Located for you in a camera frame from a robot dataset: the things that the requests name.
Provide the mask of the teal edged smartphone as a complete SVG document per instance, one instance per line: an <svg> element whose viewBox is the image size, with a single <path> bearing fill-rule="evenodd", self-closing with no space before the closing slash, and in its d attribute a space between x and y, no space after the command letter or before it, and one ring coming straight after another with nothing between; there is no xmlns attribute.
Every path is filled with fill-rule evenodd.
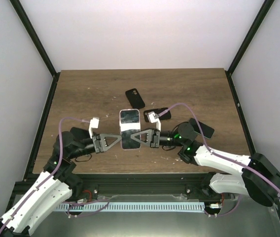
<svg viewBox="0 0 280 237"><path fill-rule="evenodd" d="M197 122L194 118L191 118L189 120L189 123L192 125L192 127L194 128L194 130L201 135L201 130L203 132L203 135L205 136L205 138L207 139L211 139L213 134L214 134L214 129L202 122L199 122L200 127L197 125Z"/></svg>

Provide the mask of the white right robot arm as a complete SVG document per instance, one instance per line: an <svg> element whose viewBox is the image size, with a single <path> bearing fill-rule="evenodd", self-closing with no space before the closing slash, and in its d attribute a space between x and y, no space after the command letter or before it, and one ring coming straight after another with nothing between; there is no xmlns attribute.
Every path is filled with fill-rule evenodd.
<svg viewBox="0 0 280 237"><path fill-rule="evenodd" d="M212 199L221 193L240 194L267 207L280 199L280 172L263 154L247 156L219 151L197 141L197 136L194 127L183 122L174 131L151 128L130 137L150 148L180 147L178 156L186 164L220 170L201 186L205 198Z"/></svg>

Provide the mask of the purple edged smartphone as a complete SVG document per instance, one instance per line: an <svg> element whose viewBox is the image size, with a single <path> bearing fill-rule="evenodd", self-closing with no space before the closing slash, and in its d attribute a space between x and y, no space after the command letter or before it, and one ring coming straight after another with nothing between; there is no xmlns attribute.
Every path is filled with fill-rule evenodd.
<svg viewBox="0 0 280 237"><path fill-rule="evenodd" d="M119 128L122 137L123 150L140 148L140 143L131 138L131 135L140 132L140 112L138 109L124 109L119 112Z"/></svg>

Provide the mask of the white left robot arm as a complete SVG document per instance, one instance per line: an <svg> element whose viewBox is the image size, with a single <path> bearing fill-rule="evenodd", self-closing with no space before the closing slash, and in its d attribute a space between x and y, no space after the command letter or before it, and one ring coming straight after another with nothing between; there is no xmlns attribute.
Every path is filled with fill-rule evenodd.
<svg viewBox="0 0 280 237"><path fill-rule="evenodd" d="M92 153L104 153L120 141L120 135L94 135L75 127L71 131L62 132L37 180L0 217L0 237L29 237L59 204L69 198L80 198L83 182L72 172L76 167L73 159Z"/></svg>

